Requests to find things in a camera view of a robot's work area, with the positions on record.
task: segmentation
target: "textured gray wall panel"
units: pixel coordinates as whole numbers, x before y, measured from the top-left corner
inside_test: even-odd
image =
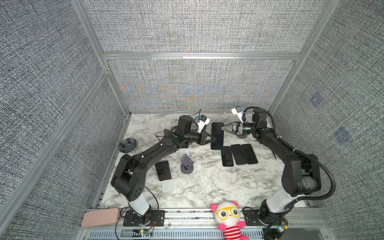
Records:
[[[0,207],[101,71],[67,1],[2,1]]]
[[[105,80],[1,239],[74,239],[124,117]]]
[[[280,60],[110,60],[131,111],[267,108],[292,65]]]
[[[382,239],[383,16],[383,1],[342,0],[275,116],[282,136],[334,174],[334,196],[312,204],[339,240]],[[329,189],[323,180],[321,194]]]
[[[105,51],[299,52],[326,0],[84,0]]]

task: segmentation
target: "yellow glasses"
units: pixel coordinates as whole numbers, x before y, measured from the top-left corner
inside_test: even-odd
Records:
[[[216,214],[221,220],[227,219],[229,215],[232,215],[233,217],[240,216],[240,212],[237,207],[225,207],[217,211]]]

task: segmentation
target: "red striped shirt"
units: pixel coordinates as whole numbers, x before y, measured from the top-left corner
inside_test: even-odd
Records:
[[[240,237],[241,237],[241,232],[238,226],[229,227],[224,231],[225,240],[239,240]]]

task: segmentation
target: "metal rail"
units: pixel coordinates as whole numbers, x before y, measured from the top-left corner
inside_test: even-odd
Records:
[[[162,209],[165,210],[165,220],[163,227],[155,227],[156,231],[172,231],[173,229],[182,230],[184,232],[193,232],[196,230],[209,231],[217,229],[217,222],[213,218],[213,213],[209,208],[198,209]],[[321,208],[293,208],[287,215],[286,219],[289,222],[289,228],[319,228],[324,239],[335,239],[333,230],[325,217]],[[246,226],[243,231],[254,231],[265,228],[266,226]],[[123,219],[120,218],[116,232],[130,232],[132,229],[140,229],[142,227],[124,227]],[[95,227],[91,229],[80,228],[76,239],[112,239],[114,236],[115,225]]]
[[[107,61],[103,59],[103,48],[101,46],[99,38],[97,37],[96,31],[91,23],[88,12],[84,6],[84,3],[82,0],[71,0],[71,1],[72,1],[72,5],[76,10],[77,15],[79,16],[80,22],[83,25],[84,30],[88,35],[89,41],[92,44],[92,47],[96,53],[97,58],[100,61],[102,68],[108,68],[108,70],[111,72],[111,74],[108,76],[109,83],[111,85],[113,92],[115,93],[116,99],[119,102],[122,111],[126,116],[128,116],[130,114],[130,110],[129,110],[127,101],[125,100],[124,95],[121,91],[121,88],[119,87],[119,84],[117,83],[110,67],[108,66]]]
[[[105,52],[104,60],[111,59],[153,59],[153,60],[188,60],[188,59],[230,59],[230,60],[299,60],[299,53],[130,53]]]

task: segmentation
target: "stuffed toy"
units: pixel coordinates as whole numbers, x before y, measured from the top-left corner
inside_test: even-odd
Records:
[[[240,228],[245,227],[245,221],[240,222],[240,210],[237,202],[222,202],[212,205],[218,228],[224,232],[225,240],[249,240],[243,236]]]

